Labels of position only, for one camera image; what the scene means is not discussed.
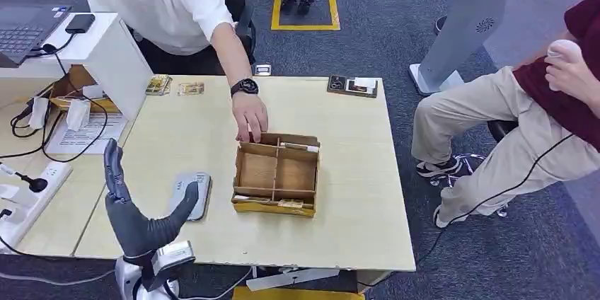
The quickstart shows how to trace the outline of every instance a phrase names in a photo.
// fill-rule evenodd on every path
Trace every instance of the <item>human hand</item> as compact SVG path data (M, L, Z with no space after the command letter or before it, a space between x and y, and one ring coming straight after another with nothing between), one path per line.
M238 141L249 142L250 133L248 125L252 130L254 142L260 142L260 133L269 129L269 117L267 108L258 95L252 95L240 91L233 95L233 116L238 123Z
M546 81L554 91L562 91L586 104L598 93L600 81L584 61L579 47L562 43L551 45L552 57L546 57Z

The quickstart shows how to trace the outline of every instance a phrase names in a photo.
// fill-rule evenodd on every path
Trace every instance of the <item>white t-shirt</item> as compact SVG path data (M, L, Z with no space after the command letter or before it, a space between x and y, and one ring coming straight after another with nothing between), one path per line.
M117 12L125 23L162 50L176 55L210 44L217 25L230 23L225 0L88 0L92 12Z

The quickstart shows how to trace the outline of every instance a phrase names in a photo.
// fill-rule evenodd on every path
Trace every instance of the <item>wooden table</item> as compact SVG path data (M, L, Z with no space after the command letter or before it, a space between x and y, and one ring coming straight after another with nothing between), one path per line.
M269 131L314 135L321 142L317 212L309 219L236 213L230 199L237 127L229 86L223 76L179 76L172 90L198 80L205 83L203 95L146 99L123 156L132 199L148 217L167 215L177 173L212 176L205 218L184 225L177 239L192 242L197 262L415 270L383 89L369 99L327 93L325 78L258 78ZM77 257L122 255L104 207L105 193Z

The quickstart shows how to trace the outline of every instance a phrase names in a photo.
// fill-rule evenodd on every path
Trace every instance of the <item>laptop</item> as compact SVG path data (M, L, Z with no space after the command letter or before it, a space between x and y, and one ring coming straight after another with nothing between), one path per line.
M70 10L65 5L0 3L0 68L18 68Z

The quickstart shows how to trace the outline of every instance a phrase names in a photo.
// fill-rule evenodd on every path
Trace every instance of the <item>person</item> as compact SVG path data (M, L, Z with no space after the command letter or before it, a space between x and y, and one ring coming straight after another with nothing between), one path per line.
M504 67L422 100L415 112L412 155L424 177L456 173L451 138L488 120L519 121L472 175L441 191L434 223L444 228L480 202L517 186L535 160L529 179L479 206L472 214L491 215L517 195L557 181L574 180L600 168L600 0L584 0L565 13L567 32L581 52L548 47L520 67ZM455 221L464 221L461 217Z
M88 3L92 12L119 13L144 38L140 48L144 52L144 46L150 47L145 55L154 72L213 74L222 67L231 87L237 139L250 141L250 126L252 139L260 141L260 133L268 129L267 110L258 97L248 55L235 33L225 0L88 0ZM215 57L215 52L220 62L213 67L217 72L198 72L205 61Z

